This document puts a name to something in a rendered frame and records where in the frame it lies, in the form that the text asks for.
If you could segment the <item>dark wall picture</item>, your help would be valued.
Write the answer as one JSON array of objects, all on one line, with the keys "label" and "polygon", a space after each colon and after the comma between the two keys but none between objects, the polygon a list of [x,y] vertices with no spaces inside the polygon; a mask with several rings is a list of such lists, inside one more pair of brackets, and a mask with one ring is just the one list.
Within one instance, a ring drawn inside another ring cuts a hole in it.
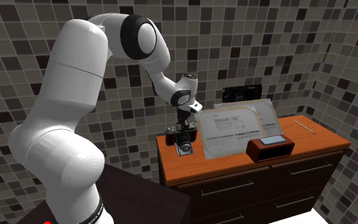
[{"label": "dark wall picture", "polygon": [[245,85],[225,87],[222,92],[222,102],[252,101],[261,98],[262,85]]}]

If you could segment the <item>small framed paper document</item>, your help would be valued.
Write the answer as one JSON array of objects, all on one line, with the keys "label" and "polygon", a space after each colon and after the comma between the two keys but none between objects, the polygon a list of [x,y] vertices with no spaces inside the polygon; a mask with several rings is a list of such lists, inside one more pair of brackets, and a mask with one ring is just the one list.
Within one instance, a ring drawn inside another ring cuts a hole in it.
[{"label": "small framed paper document", "polygon": [[237,107],[237,106],[254,106],[266,137],[282,135],[275,109],[270,99],[258,99],[252,101],[238,101],[215,104],[214,109]]}]

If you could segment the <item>thin pale pencil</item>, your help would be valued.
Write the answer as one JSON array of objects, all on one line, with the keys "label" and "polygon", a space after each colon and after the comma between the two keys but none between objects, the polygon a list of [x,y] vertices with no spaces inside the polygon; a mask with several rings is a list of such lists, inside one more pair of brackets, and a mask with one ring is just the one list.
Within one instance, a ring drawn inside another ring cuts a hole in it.
[{"label": "thin pale pencil", "polygon": [[306,126],[303,125],[302,123],[299,123],[299,122],[296,121],[296,120],[293,120],[293,121],[294,121],[295,123],[297,123],[298,125],[300,125],[301,127],[303,127],[304,129],[306,129],[307,131],[309,131],[309,132],[315,134],[315,132],[314,132],[313,130],[309,129],[308,127],[306,127]]}]

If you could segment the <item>brown box speaker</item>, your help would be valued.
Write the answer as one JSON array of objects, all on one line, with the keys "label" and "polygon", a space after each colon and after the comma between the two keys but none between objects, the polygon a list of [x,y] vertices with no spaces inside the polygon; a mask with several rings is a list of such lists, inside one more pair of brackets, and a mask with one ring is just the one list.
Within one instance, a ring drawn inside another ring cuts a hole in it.
[{"label": "brown box speaker", "polygon": [[253,162],[264,162],[275,158],[288,157],[295,143],[285,135],[262,137],[248,142],[246,154]]}]

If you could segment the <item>large framed paper document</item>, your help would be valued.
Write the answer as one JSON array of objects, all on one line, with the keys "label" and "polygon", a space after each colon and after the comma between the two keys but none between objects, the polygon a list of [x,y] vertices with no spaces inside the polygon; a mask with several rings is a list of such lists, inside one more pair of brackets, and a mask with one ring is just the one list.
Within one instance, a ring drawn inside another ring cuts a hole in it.
[{"label": "large framed paper document", "polygon": [[265,137],[254,106],[204,110],[195,120],[206,159],[245,153],[250,140]]}]

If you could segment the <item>dark robot stand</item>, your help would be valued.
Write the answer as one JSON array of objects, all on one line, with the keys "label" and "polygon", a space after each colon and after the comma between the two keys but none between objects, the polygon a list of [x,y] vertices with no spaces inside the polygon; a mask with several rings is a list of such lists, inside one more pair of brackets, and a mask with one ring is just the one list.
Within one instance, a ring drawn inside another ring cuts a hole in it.
[{"label": "dark robot stand", "polygon": [[71,171],[82,185],[65,185],[55,166],[46,172],[41,164],[33,169],[44,184],[46,200],[17,224],[78,224],[95,218],[94,224],[190,224],[191,198],[152,181],[115,168],[98,165],[90,171]]}]

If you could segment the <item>orange-topped dark drawer chest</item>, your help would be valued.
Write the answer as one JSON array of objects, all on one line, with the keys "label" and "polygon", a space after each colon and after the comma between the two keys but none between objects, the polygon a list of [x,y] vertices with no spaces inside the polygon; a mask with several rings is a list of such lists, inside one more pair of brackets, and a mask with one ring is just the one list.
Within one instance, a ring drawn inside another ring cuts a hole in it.
[{"label": "orange-topped dark drawer chest", "polygon": [[293,152],[258,163],[246,153],[206,159],[199,140],[178,156],[156,137],[160,183],[191,197],[190,224],[268,224],[312,209],[350,142],[302,115],[279,122]]}]

